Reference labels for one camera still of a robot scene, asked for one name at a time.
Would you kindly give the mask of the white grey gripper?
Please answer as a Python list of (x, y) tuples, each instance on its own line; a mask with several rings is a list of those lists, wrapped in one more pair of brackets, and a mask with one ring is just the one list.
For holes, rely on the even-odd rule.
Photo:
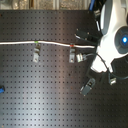
[[(94, 36), (89, 32), (81, 31), (79, 29), (76, 30), (75, 37), (88, 42), (99, 41), (99, 37)], [(89, 54), (79, 53), (76, 55), (76, 58), (78, 62), (82, 62), (85, 61), (89, 56), (95, 56), (95, 53), (89, 53)], [(95, 59), (92, 62), (91, 69), (97, 73), (106, 72), (107, 70), (112, 71), (111, 62), (112, 62), (112, 58), (110, 57), (109, 54), (103, 51), (98, 51)]]

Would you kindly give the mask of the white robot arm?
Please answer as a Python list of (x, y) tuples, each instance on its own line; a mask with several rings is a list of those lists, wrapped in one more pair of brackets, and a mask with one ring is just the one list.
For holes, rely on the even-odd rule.
[(128, 54), (128, 0), (107, 0), (100, 15), (102, 37), (91, 64), (95, 72), (113, 71), (114, 59)]

